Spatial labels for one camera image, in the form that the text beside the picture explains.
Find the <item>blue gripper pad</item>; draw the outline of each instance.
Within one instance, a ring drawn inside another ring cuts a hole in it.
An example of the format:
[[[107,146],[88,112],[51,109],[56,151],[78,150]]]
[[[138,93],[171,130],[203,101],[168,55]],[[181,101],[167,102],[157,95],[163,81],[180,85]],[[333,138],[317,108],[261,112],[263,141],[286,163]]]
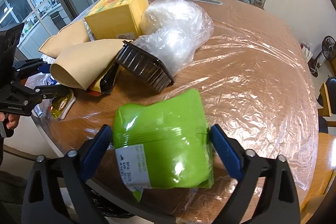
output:
[[[50,66],[51,64],[43,64],[42,66],[37,68],[37,70],[41,73],[50,73]]]
[[[112,129],[108,125],[103,125],[98,134],[99,136],[81,161],[80,178],[83,182],[93,177],[112,140]]]
[[[210,129],[210,140],[229,173],[229,176],[239,182],[244,176],[240,159],[229,142],[224,138],[223,133],[221,133],[216,126],[212,126]]]

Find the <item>clear plastic bag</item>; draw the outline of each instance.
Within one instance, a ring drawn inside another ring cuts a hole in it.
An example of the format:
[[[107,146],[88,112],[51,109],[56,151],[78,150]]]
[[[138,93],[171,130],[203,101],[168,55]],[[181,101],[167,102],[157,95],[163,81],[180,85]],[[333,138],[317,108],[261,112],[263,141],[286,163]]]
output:
[[[141,28],[146,35],[134,45],[159,58],[172,76],[192,62],[214,30],[203,8],[187,0],[155,0],[142,15]]]
[[[55,61],[54,58],[47,56],[45,54],[42,54],[41,56],[42,60],[47,62],[48,64],[51,64]],[[28,77],[27,82],[25,86],[34,89],[38,85],[50,85],[48,81],[50,80],[51,74],[50,73],[38,73],[33,76]],[[51,105],[50,99],[42,100],[40,104],[37,104],[34,107],[34,111],[38,117],[41,117],[44,111],[47,111],[49,106]]]

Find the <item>yellow food package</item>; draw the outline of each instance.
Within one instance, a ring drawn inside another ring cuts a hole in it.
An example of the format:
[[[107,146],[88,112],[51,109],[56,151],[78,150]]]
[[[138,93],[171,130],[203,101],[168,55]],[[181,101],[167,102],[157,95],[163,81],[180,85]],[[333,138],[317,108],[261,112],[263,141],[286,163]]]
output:
[[[84,17],[96,39],[136,39],[148,0],[100,0]]]
[[[55,119],[63,120],[75,101],[76,97],[71,89],[66,96],[55,97],[50,106],[51,115]]]

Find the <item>screw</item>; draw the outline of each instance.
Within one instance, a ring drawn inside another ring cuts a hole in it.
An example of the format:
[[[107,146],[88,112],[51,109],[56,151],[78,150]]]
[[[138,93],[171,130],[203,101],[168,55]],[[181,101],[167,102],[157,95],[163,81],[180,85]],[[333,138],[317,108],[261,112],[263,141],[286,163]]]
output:
[[[247,154],[249,157],[254,157],[254,156],[255,156],[255,152],[254,152],[254,150],[252,150],[252,149],[247,149],[247,150],[246,150],[246,154]]]
[[[68,157],[70,157],[70,158],[73,158],[73,157],[75,157],[77,155],[77,151],[76,150],[70,150],[69,152],[68,152]]]
[[[44,156],[44,155],[39,155],[39,156],[36,158],[36,161],[37,161],[37,162],[42,162],[42,161],[44,161],[44,159],[45,159],[45,156]]]
[[[286,161],[286,157],[284,155],[279,155],[278,156],[278,160],[282,161],[282,162],[285,162]]]

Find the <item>round table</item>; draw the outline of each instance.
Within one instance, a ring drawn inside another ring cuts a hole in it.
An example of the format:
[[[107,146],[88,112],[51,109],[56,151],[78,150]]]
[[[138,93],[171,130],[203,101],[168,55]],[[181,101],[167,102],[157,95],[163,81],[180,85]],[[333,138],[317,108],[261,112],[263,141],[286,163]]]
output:
[[[149,105],[189,88],[200,92],[209,125],[218,123],[229,137],[260,156],[287,157],[300,202],[314,173],[317,109],[307,64],[290,28],[270,13],[236,0],[193,0],[213,19],[213,37],[194,61],[174,78],[173,86],[154,94],[121,70],[110,95],[92,97],[75,90],[77,101],[60,122],[42,118],[42,128],[62,152],[78,149],[103,124],[113,125],[125,103]],[[211,189],[149,189],[140,203],[123,185],[114,150],[108,150],[90,185],[119,206],[156,223],[214,220],[236,181],[214,156]],[[260,179],[244,216],[249,219],[260,196]]]

